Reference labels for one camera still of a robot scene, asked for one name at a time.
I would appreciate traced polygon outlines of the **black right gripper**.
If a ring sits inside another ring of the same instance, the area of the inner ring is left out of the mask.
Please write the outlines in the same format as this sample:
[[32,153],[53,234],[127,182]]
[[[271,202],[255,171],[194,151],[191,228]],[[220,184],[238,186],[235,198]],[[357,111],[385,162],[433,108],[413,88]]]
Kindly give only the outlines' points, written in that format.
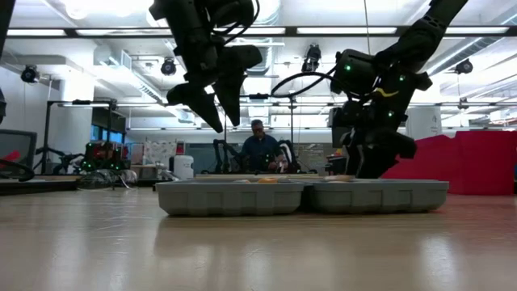
[[346,146],[346,175],[378,179],[397,164],[397,157],[415,156],[414,139],[397,129],[408,119],[416,73],[398,64],[379,65],[374,56],[347,49],[336,53],[330,89],[347,97],[329,119],[333,147]]

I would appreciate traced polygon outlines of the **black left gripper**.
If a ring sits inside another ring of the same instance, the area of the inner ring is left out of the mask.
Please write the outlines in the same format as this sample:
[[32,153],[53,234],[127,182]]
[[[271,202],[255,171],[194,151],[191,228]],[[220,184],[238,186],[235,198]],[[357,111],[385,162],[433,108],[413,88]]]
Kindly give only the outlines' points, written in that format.
[[186,36],[181,39],[181,58],[186,66],[185,83],[167,92],[168,104],[188,106],[217,133],[223,132],[211,86],[233,126],[239,126],[240,95],[245,72],[262,60],[259,48],[250,45],[225,46],[219,36]]

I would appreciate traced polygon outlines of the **blue-grey plastic tool case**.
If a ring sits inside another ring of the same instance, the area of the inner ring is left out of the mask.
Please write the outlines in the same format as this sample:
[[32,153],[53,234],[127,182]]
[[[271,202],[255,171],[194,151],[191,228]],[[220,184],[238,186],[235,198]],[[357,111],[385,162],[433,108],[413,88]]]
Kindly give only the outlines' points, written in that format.
[[171,216],[271,216],[315,213],[421,213],[436,210],[449,184],[438,180],[353,179],[350,182],[278,179],[188,180],[156,185]]

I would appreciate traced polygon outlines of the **dark equipment desk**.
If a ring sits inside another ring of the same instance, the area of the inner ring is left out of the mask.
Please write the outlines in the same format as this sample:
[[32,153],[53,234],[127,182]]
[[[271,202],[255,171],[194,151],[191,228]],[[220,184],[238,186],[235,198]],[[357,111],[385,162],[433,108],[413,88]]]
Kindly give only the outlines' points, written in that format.
[[344,175],[347,167],[347,157],[343,155],[329,155],[326,157],[325,171],[329,175]]

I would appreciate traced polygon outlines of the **black background robot arms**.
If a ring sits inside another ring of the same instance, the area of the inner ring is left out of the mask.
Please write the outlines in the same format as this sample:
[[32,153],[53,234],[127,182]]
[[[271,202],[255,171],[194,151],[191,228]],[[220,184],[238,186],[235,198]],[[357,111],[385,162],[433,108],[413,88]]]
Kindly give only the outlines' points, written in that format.
[[213,140],[216,165],[213,174],[303,174],[301,166],[289,140],[277,142],[277,150],[281,152],[281,161],[276,169],[267,169],[277,159],[276,152],[261,155],[262,166],[258,170],[250,168],[250,156],[235,150],[226,140]]

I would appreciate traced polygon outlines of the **person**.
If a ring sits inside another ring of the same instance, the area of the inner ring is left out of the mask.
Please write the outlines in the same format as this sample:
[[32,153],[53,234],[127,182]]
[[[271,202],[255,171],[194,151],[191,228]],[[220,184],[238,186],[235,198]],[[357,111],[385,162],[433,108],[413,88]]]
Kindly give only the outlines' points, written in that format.
[[248,158],[250,171],[273,172],[279,169],[284,157],[278,141],[266,134],[261,120],[251,121],[253,135],[242,146],[242,155]]

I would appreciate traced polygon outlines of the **white pillar box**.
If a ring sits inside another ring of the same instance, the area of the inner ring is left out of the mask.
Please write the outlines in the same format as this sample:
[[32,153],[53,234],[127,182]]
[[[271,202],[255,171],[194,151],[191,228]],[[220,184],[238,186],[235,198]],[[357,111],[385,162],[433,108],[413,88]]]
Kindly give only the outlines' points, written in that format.
[[439,136],[442,134],[441,108],[416,107],[406,112],[406,135],[414,140]]

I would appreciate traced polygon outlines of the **white box with black front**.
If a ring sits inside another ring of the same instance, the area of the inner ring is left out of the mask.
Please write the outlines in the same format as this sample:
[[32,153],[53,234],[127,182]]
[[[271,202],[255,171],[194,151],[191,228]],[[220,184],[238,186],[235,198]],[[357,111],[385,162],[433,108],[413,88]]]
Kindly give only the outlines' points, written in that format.
[[175,155],[169,159],[169,171],[179,179],[194,178],[194,158],[189,155]]

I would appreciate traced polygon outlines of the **white patterned board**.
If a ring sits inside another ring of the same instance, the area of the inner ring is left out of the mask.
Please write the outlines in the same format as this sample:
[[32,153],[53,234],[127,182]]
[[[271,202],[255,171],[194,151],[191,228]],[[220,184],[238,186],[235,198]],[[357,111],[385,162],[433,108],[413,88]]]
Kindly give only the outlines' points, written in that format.
[[177,144],[171,141],[145,141],[144,164],[163,164],[169,166],[169,160],[176,155]]

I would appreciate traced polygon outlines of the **red plastic bin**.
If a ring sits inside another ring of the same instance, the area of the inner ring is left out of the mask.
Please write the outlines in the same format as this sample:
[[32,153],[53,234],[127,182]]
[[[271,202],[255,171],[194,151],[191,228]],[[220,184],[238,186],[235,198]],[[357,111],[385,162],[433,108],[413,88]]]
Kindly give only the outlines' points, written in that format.
[[517,132],[464,131],[416,141],[412,159],[399,158],[384,179],[435,179],[448,192],[466,196],[511,196],[517,167]]

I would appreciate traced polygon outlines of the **grey office chair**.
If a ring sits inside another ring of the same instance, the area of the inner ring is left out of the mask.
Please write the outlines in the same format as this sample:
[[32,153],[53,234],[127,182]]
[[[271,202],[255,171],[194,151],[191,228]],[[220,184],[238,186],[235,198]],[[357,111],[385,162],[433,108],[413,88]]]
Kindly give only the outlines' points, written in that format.
[[0,129],[0,160],[33,168],[37,133]]

